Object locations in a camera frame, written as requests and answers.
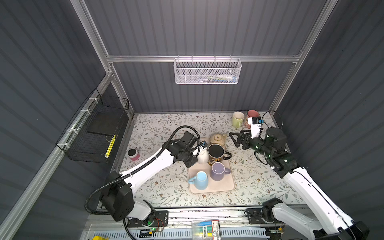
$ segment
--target green mug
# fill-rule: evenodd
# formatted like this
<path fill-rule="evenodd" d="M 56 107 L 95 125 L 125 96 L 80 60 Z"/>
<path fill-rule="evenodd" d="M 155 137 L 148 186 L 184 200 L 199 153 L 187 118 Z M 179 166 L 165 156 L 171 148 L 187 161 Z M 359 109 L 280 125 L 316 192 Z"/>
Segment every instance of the green mug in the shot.
<path fill-rule="evenodd" d="M 235 128 L 241 127 L 244 120 L 244 114 L 242 112 L 234 112 L 232 115 L 232 126 Z"/>

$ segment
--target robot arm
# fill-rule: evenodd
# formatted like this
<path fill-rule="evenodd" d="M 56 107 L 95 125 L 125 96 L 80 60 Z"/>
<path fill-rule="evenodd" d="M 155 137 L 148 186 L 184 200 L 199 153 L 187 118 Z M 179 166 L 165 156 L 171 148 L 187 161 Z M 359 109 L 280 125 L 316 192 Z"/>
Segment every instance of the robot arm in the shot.
<path fill-rule="evenodd" d="M 153 175 L 177 161 L 184 162 L 188 168 L 194 165 L 197 158 L 192 155 L 191 150 L 198 138 L 186 131 L 181 139 L 169 139 L 162 148 L 139 165 L 120 174 L 111 172 L 106 179 L 106 185 L 118 179 L 123 180 L 104 187 L 100 201 L 113 219 L 120 221 L 125 217 L 133 217 L 151 223 L 155 218 L 155 210 L 148 202 L 135 201 L 133 194 Z"/>
<path fill-rule="evenodd" d="M 236 147 L 251 148 L 265 156 L 271 169 L 286 181 L 307 203 L 318 220 L 310 219 L 291 209 L 280 199 L 274 198 L 263 203 L 263 219 L 289 223 L 291 227 L 310 240 L 363 240 L 369 230 L 363 222 L 354 222 L 344 213 L 313 181 L 307 171 L 300 167 L 292 154 L 285 151 L 286 136 L 282 130 L 271 127 L 265 139 L 254 137 L 251 131 L 230 132 Z"/>

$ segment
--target black mug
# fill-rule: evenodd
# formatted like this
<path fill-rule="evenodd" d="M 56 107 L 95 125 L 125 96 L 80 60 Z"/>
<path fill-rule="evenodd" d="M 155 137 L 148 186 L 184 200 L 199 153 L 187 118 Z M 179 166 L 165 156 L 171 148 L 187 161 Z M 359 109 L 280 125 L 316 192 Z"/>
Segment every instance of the black mug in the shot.
<path fill-rule="evenodd" d="M 215 162 L 222 162 L 223 160 L 228 160 L 232 157 L 230 152 L 224 150 L 224 147 L 220 144 L 213 143 L 208 147 L 209 160 L 208 164 L 212 166 Z"/>

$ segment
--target wire basket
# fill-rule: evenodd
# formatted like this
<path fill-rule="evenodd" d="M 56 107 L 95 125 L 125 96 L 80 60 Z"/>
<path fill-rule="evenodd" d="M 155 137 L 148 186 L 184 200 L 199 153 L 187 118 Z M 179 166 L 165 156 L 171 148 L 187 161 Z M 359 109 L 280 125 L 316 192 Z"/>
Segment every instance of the wire basket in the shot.
<path fill-rule="evenodd" d="M 242 65 L 239 58 L 225 61 L 175 58 L 173 66 L 177 84 L 237 84 Z"/>
<path fill-rule="evenodd" d="M 122 133 L 125 131 L 129 119 L 128 110 L 128 99 L 98 95 L 87 110 L 82 110 L 84 113 L 78 124 L 73 129 L 66 130 L 70 131 L 66 142 L 57 142 L 56 145 L 71 160 L 108 163 L 114 143 L 117 141 L 120 133 L 123 135 Z M 88 128 L 99 113 L 107 114 L 112 118 L 116 117 L 116 121 L 118 119 L 112 136 L 88 131 Z"/>

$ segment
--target sticker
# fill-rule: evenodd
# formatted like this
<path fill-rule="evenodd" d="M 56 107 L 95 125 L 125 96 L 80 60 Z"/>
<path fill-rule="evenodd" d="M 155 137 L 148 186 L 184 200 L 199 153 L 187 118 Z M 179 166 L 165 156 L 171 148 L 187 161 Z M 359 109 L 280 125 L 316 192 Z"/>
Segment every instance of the sticker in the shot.
<path fill-rule="evenodd" d="M 221 240 L 220 225 L 218 220 L 212 221 L 212 237 L 214 240 Z"/>
<path fill-rule="evenodd" d="M 203 238 L 204 238 L 204 239 L 207 239 L 207 237 L 208 237 L 207 226 L 203 226 Z"/>

